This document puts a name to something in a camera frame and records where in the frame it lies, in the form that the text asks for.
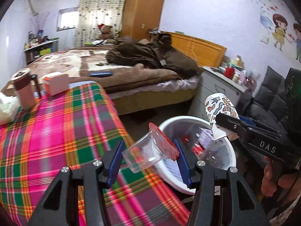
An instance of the screw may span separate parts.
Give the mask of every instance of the screw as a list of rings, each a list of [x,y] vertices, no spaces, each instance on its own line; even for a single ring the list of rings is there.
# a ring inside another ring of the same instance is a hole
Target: screw
[[[61,172],[63,172],[63,173],[65,173],[65,172],[67,172],[67,171],[69,171],[69,167],[63,167],[63,168],[61,169]]]
[[[238,170],[236,167],[230,167],[230,172],[237,173]]]
[[[206,162],[204,162],[204,161],[198,161],[197,165],[200,166],[200,167],[203,167],[204,165],[206,165]]]
[[[101,160],[95,160],[95,161],[93,162],[93,165],[96,166],[96,167],[99,167],[99,166],[102,165],[102,161],[101,161]]]

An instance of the nightstand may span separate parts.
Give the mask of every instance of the nightstand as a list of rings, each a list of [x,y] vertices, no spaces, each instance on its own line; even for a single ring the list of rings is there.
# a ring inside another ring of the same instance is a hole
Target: nightstand
[[[214,72],[210,67],[205,66],[203,69],[198,91],[192,101],[188,115],[209,121],[205,110],[205,100],[208,96],[218,92],[223,93],[236,106],[240,96],[248,88],[233,82],[221,73]]]

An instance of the paper cup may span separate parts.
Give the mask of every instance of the paper cup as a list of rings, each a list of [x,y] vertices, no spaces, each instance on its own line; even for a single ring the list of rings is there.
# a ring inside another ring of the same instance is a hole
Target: paper cup
[[[223,113],[231,117],[237,118],[238,114],[234,105],[231,101],[222,93],[215,93],[206,98],[205,108],[207,113],[207,118],[209,119],[210,126],[213,132],[214,140],[218,140],[224,137],[228,137],[230,141],[238,138],[237,134],[216,125],[216,115]]]

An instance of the tablecloth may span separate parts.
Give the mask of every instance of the tablecloth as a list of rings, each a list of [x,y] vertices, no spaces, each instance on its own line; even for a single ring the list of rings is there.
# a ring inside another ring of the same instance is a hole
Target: tablecloth
[[[50,182],[100,158],[127,134],[112,102],[96,83],[50,97],[14,122],[0,126],[0,202],[17,225],[26,225]],[[152,169],[132,173],[123,162],[116,183],[105,190],[112,225],[185,225],[189,212]],[[79,219],[85,225],[83,188]]]

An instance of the teddy bear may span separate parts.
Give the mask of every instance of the teddy bear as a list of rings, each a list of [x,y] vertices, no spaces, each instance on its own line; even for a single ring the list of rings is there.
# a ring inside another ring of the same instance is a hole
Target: teddy bear
[[[98,37],[98,40],[114,39],[114,34],[111,31],[113,26],[101,24],[101,25],[98,25],[98,28],[101,32],[101,34]]]

